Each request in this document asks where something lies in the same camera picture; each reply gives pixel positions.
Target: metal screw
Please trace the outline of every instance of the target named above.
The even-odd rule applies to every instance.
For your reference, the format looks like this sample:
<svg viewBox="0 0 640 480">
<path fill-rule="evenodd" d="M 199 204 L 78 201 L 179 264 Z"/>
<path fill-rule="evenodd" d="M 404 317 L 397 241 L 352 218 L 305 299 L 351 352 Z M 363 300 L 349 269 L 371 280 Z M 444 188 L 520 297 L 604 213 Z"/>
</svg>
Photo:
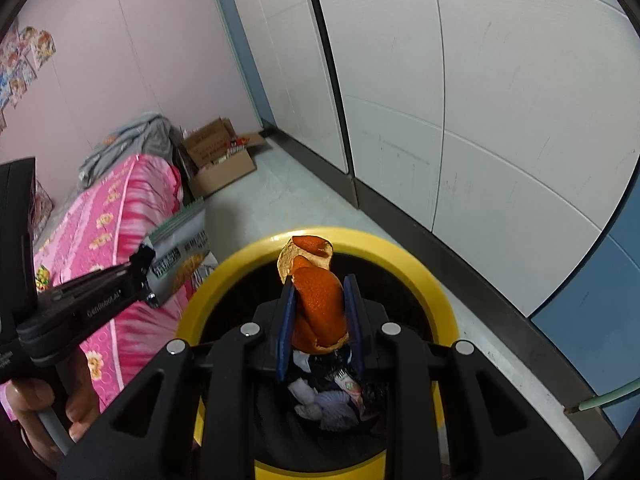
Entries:
<svg viewBox="0 0 640 480">
<path fill-rule="evenodd" d="M 456 351 L 462 355 L 471 355 L 476 347 L 469 341 L 458 341 L 456 343 Z"/>
<path fill-rule="evenodd" d="M 402 329 L 398 323 L 385 323 L 382 326 L 382 332 L 387 335 L 398 335 L 401 331 Z"/>
<path fill-rule="evenodd" d="M 179 354 L 187 348 L 187 345 L 182 339 L 174 339 L 173 341 L 169 341 L 166 345 L 166 351 L 171 355 Z"/>
<path fill-rule="evenodd" d="M 245 323 L 240 327 L 240 332 L 247 337 L 256 335 L 258 332 L 260 332 L 260 325 L 254 322 Z"/>
</svg>

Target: baseboard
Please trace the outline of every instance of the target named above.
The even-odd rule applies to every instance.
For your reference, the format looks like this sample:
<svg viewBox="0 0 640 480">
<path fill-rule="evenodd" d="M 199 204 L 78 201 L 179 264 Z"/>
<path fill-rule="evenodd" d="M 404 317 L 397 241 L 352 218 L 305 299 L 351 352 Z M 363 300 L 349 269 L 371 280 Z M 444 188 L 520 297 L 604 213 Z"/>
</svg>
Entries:
<svg viewBox="0 0 640 480">
<path fill-rule="evenodd" d="M 564 406 L 594 396 L 566 357 L 487 280 L 407 213 L 355 179 L 360 209 L 418 258 L 489 327 Z M 620 437 L 600 409 L 575 413 L 571 422 L 603 462 Z"/>
<path fill-rule="evenodd" d="M 263 135 L 275 140 L 283 150 L 327 184 L 327 186 L 332 188 L 355 208 L 358 207 L 353 179 L 350 175 L 341 172 L 333 164 L 324 160 L 324 158 L 316 152 L 313 152 L 290 135 L 287 135 L 274 126 L 268 125 L 268 123 L 265 124 L 265 126 L 267 127 L 263 131 Z"/>
</svg>

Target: gray blanket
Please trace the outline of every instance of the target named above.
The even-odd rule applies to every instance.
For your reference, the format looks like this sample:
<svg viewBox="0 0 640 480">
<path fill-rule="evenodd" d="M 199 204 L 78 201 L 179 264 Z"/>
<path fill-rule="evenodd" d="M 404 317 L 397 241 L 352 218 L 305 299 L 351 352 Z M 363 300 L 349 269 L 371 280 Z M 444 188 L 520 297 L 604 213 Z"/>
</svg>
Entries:
<svg viewBox="0 0 640 480">
<path fill-rule="evenodd" d="M 180 133 L 166 117 L 147 113 L 121 126 L 98 144 L 80 166 L 79 189 L 89 189 L 110 168 L 137 153 L 161 156 L 172 163 L 170 138 Z"/>
</svg>

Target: orange peel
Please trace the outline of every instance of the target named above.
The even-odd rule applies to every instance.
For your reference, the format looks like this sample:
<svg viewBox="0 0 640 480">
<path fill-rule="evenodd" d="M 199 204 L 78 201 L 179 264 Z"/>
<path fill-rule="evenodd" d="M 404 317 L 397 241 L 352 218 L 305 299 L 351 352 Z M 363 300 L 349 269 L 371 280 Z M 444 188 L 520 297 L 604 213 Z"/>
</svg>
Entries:
<svg viewBox="0 0 640 480">
<path fill-rule="evenodd" d="M 293 258 L 293 264 L 291 265 L 291 274 L 295 274 L 298 269 L 302 267 L 315 267 L 309 260 L 307 260 L 302 254 L 299 254 Z"/>
<path fill-rule="evenodd" d="M 293 285 L 299 301 L 291 343 L 308 354 L 327 354 L 349 340 L 342 284 L 330 270 L 298 267 Z"/>
<path fill-rule="evenodd" d="M 287 276 L 292 274 L 294 259 L 296 256 L 304 256 L 316 267 L 329 270 L 331 258 L 334 255 L 334 247 L 324 238 L 319 236 L 294 236 L 278 256 L 278 274 L 284 283 Z"/>
</svg>

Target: pink wall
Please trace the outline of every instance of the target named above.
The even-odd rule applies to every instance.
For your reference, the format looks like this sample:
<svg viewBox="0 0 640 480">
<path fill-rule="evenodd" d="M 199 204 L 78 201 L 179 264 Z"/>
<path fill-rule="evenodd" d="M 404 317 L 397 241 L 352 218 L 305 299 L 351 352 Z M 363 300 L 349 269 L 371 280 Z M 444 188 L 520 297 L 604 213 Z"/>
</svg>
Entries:
<svg viewBox="0 0 640 480">
<path fill-rule="evenodd" d="M 0 162 L 35 155 L 54 200 L 93 145 L 143 112 L 187 129 L 218 116 L 258 129 L 215 0 L 28 0 L 27 25 L 51 32 L 57 52 L 5 108 Z"/>
</svg>

